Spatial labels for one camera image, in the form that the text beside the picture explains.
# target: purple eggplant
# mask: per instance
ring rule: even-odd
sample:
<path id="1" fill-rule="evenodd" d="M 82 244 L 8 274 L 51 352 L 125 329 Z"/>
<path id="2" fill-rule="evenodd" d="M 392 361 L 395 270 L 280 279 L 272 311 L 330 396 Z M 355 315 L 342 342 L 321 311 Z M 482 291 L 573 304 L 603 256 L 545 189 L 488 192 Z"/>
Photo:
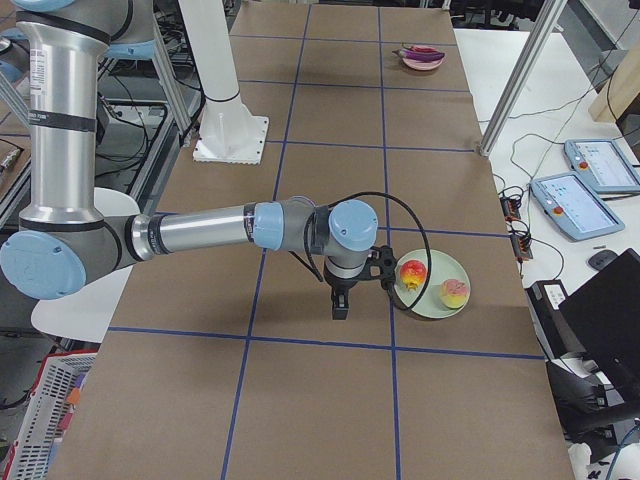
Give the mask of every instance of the purple eggplant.
<path id="1" fill-rule="evenodd" d="M 444 58 L 443 52 L 416 52 L 413 50 L 408 50 L 406 48 L 401 48 L 399 50 L 394 50 L 393 53 L 402 58 L 408 58 L 409 60 L 417 60 L 419 62 L 437 62 L 438 60 L 442 60 Z"/>

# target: peach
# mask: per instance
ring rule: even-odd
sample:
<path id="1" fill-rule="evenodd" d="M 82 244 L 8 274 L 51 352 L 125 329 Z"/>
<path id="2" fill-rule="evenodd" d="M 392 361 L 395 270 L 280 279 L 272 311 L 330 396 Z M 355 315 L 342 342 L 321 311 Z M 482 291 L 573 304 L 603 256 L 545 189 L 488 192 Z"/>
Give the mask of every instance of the peach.
<path id="1" fill-rule="evenodd" d="M 461 308 L 469 299 L 469 286 L 455 278 L 450 278 L 440 285 L 439 296 L 447 307 Z"/>

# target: aluminum pole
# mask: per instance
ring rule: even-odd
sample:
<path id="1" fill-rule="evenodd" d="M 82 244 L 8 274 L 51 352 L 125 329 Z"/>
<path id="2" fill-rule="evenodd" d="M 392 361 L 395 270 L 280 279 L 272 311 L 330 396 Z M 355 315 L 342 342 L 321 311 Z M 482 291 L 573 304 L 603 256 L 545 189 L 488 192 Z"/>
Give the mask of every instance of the aluminum pole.
<path id="1" fill-rule="evenodd" d="M 527 43 L 525 43 L 524 48 L 520 53 L 520 57 L 516 62 L 516 66 L 513 68 L 513 72 L 511 72 L 511 77 L 509 77 L 507 86 L 505 87 L 504 92 L 502 92 L 498 105 L 493 112 L 493 116 L 489 121 L 487 130 L 482 137 L 482 142 L 478 146 L 478 153 L 480 153 L 480 155 L 488 157 L 491 150 L 493 150 L 493 147 L 504 128 L 504 124 L 509 118 L 511 111 L 520 96 L 520 92 L 522 91 L 533 66 L 547 43 L 549 34 L 553 31 L 553 28 L 555 27 L 566 4 L 567 0 L 547 0 L 544 3 L 533 31 L 529 34 Z"/>

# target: tablet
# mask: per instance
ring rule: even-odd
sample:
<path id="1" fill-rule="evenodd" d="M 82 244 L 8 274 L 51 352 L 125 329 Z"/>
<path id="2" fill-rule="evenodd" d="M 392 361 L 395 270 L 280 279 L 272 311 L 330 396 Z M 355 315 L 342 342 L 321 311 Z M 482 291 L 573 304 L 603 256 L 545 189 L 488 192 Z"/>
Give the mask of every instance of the tablet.
<path id="1" fill-rule="evenodd" d="M 612 140 L 567 140 L 564 152 L 596 193 L 640 192 L 640 175 Z"/>
<path id="2" fill-rule="evenodd" d="M 572 240 L 587 240 L 624 229 L 622 220 L 574 172 L 534 180 L 531 193 Z"/>

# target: plastic crate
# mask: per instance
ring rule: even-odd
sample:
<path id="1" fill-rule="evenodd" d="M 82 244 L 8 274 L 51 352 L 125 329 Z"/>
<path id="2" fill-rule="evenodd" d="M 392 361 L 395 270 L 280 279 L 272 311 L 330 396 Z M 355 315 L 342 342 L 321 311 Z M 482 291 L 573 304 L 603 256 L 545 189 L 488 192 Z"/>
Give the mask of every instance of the plastic crate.
<path id="1" fill-rule="evenodd" d="M 78 376 L 93 366 L 96 352 L 49 355 L 31 392 L 29 406 L 17 440 L 9 452 L 3 480 L 45 479 L 53 441 L 62 438 L 58 428 L 69 411 L 66 399 Z"/>

